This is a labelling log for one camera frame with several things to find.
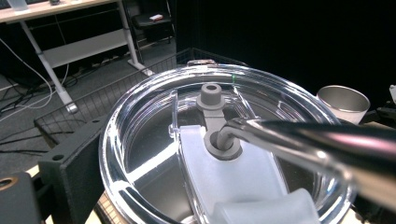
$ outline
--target wire mesh basket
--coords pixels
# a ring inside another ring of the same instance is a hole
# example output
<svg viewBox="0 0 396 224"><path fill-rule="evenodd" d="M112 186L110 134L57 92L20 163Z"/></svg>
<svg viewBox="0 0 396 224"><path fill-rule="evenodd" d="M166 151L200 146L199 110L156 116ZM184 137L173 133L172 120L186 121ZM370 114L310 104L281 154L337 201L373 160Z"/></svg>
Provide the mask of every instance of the wire mesh basket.
<svg viewBox="0 0 396 224"><path fill-rule="evenodd" d="M76 99L74 101L78 107L76 113L71 114L67 112L65 106L62 106L35 119L35 126L44 136L47 144L50 147L55 147L87 122L106 116L121 96L140 81L157 73L185 67L188 61L203 59L211 59L216 63L247 66L245 63L200 49L184 49L165 60Z"/></svg>

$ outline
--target desk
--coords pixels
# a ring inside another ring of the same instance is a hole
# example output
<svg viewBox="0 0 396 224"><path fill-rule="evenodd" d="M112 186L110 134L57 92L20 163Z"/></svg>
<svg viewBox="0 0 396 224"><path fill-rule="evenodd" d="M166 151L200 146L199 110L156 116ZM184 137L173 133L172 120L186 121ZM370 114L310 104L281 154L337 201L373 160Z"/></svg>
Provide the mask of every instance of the desk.
<svg viewBox="0 0 396 224"><path fill-rule="evenodd" d="M58 48L41 50L37 45L35 38L27 27L25 21L45 17L54 14L60 14L67 11L78 10L86 7L95 7L103 4L117 2L119 5L120 18L122 21L122 29L110 32L104 35L95 36L84 39L75 43L67 44ZM132 40L131 32L129 30L128 21L125 15L124 7L121 0L63 0L60 5L52 6L50 1L28 5L29 10L23 12L15 12L12 8L0 10L0 22L19 22L23 31L26 33L37 54L40 61L43 63L45 69L49 73L49 77L55 85L55 90L58 92L66 109L70 113L78 110L73 103L69 93L62 86L59 79L56 77L52 68L68 64L97 53L101 53L110 49L114 49L123 45L128 45L131 53L131 60L128 63L136 69L144 69L145 67L139 63L134 50L134 42Z"/></svg>

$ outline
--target floor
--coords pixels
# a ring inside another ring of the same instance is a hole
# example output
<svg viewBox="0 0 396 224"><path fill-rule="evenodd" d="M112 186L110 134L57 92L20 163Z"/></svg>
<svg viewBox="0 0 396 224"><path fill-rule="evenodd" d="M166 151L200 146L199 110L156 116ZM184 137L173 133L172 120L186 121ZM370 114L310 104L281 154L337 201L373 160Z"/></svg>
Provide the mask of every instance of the floor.
<svg viewBox="0 0 396 224"><path fill-rule="evenodd" d="M151 66L163 59L171 57L175 53L176 44L174 38L171 39L171 44L162 41L142 48L145 66ZM76 81L77 83L75 85L70 84L70 87L66 89L72 99L76 99L108 83L131 75L136 69L127 63L129 59L130 56L125 55L110 62L97 64L92 69L74 75L77 79L70 74L65 83L74 83ZM26 92L20 86L10 86L10 83L4 77L0 76L0 99L3 99L0 101L1 108L18 99L19 94L17 91ZM32 97L24 105L20 104L23 107L10 108L1 114L0 176L22 172L32 168L36 165L40 156L50 150L50 146L34 126L34 119L63 106L58 94L52 94L50 100L48 98L49 95L48 90L43 91L37 96ZM36 105L31 105L33 102L39 100L42 101ZM28 105L39 108L28 108L26 107Z"/></svg>

